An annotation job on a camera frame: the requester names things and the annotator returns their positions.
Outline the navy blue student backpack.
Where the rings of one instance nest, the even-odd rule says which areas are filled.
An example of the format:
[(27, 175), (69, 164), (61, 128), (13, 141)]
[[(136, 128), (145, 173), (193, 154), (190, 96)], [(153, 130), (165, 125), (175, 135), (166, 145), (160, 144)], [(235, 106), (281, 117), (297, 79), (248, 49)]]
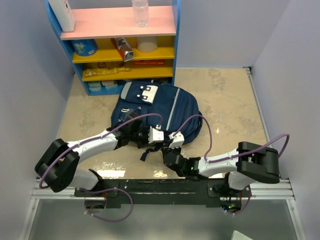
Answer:
[[(131, 81), (124, 85), (111, 115), (111, 126), (125, 122), (130, 115), (149, 114), (143, 120), (146, 127), (161, 125), (164, 142), (170, 141), (171, 133), (180, 131), (184, 144), (191, 143), (200, 133), (203, 119), (196, 98), (182, 88), (160, 82)], [(163, 143), (151, 143), (142, 154), (157, 152)]]

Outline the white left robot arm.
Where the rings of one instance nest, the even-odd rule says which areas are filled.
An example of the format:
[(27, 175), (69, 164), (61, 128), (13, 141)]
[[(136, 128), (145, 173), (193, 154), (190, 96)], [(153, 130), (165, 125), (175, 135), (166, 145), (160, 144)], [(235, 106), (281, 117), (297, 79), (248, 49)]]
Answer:
[(147, 130), (141, 128), (149, 114), (130, 115), (103, 132), (78, 141), (54, 140), (36, 164), (39, 188), (59, 193), (68, 187), (99, 196), (107, 188), (104, 179), (93, 169), (83, 170), (81, 162), (104, 152), (115, 151), (130, 142), (146, 143)]

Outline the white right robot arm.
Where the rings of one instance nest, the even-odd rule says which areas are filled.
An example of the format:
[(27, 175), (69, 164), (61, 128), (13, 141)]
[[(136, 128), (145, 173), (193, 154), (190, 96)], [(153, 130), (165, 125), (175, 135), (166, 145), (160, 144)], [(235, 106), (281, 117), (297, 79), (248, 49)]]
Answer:
[(161, 149), (164, 165), (178, 177), (191, 181), (207, 180), (217, 174), (226, 174), (223, 192), (230, 197), (248, 185), (259, 182), (278, 184), (280, 182), (279, 153), (276, 149), (242, 141), (238, 147), (225, 154), (205, 159), (185, 158), (181, 148)]

